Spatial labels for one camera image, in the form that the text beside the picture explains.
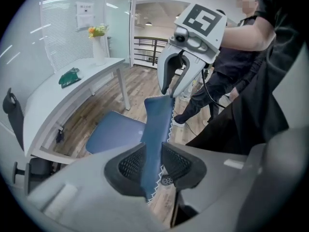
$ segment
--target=desk leg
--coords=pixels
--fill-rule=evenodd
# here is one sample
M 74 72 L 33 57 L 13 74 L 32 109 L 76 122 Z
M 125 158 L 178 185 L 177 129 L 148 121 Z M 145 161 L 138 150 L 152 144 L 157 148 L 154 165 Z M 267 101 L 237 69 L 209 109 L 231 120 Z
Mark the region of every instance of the desk leg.
M 126 81 L 125 81 L 125 78 L 124 78 L 122 68 L 117 69 L 117 76 L 118 76 L 118 81 L 119 81 L 121 93 L 122 93 L 122 96 L 123 96 L 124 101 L 125 101 L 126 109 L 130 110 L 131 107 L 130 107 L 129 97 L 127 96 L 127 92 L 126 92 Z
M 63 163 L 63 164 L 71 164 L 74 161 L 78 160 L 78 158 L 65 156 L 65 155 L 59 154 L 57 152 L 47 150 L 44 147 L 41 147 L 40 149 L 34 149 L 32 154 L 36 157 L 40 157 L 40 158 L 43 158 L 43 159 L 46 159 L 46 160 L 59 162 L 59 163 Z

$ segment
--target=hand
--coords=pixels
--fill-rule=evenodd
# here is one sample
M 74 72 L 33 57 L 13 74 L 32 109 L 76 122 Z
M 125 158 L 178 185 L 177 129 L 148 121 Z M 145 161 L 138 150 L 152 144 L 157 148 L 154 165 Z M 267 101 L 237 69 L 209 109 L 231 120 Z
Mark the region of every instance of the hand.
M 238 91 L 236 88 L 233 88 L 231 93 L 230 93 L 230 101 L 232 102 L 233 100 L 235 100 L 235 98 L 238 96 Z

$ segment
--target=glass door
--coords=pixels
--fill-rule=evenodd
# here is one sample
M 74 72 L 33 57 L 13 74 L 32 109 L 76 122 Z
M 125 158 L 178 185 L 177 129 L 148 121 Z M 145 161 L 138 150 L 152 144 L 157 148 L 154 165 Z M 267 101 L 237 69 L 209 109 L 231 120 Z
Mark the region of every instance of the glass door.
M 131 0 L 107 0 L 106 24 L 111 58 L 124 58 L 130 66 Z

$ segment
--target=ceiling light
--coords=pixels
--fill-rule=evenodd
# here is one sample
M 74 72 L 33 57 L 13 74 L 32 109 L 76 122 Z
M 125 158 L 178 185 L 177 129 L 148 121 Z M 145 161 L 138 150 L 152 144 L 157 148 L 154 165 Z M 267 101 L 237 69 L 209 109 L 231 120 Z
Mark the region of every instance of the ceiling light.
M 8 61 L 6 64 L 11 63 L 11 61 L 12 61 L 14 58 L 16 58 L 19 54 L 20 54 L 20 52 L 19 52 L 19 53 L 17 53 L 14 57 L 12 57 L 12 58 L 10 59 L 10 61 Z
M 6 53 L 10 48 L 12 47 L 12 45 L 10 45 L 7 49 L 4 50 L 4 52 L 1 53 L 0 58 L 3 56 L 4 53 Z
M 114 8 L 114 9 L 118 9 L 118 7 L 117 7 L 117 6 L 115 6 L 115 5 L 112 5 L 112 4 L 108 3 L 108 2 L 106 3 L 106 5 L 107 5 L 107 6 L 109 6 L 109 7 L 112 7 L 112 8 Z
M 40 27 L 40 28 L 38 28 L 38 29 L 35 29 L 35 30 L 31 31 L 30 33 L 34 33 L 34 32 L 36 32 L 36 31 L 39 31 L 39 30 L 41 30 L 42 28 L 48 27 L 48 26 L 50 26 L 50 25 L 51 25 L 51 24 L 47 24 L 47 25 L 45 25 L 45 26 L 43 26 L 43 27 Z
M 49 2 L 57 2 L 57 1 L 64 1 L 64 0 L 46 0 L 46 1 L 43 1 L 43 4 L 46 4 L 46 3 L 49 3 Z

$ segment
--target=curved white desk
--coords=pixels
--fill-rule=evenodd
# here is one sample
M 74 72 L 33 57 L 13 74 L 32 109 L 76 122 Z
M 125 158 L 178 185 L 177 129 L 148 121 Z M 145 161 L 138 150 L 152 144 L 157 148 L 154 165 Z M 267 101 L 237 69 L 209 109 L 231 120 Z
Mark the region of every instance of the curved white desk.
M 94 64 L 93 58 L 78 59 L 62 68 L 59 72 L 45 80 L 28 98 L 24 118 L 24 151 L 26 157 L 34 155 L 47 160 L 70 164 L 76 160 L 42 147 L 48 133 L 56 125 L 62 114 L 77 98 L 87 90 L 91 90 L 94 83 L 113 71 L 117 71 L 119 85 L 126 109 L 130 109 L 126 92 L 126 84 L 122 73 L 123 58 L 106 58 L 101 66 Z M 83 78 L 65 88 L 61 88 L 58 81 L 71 68 L 78 68 Z

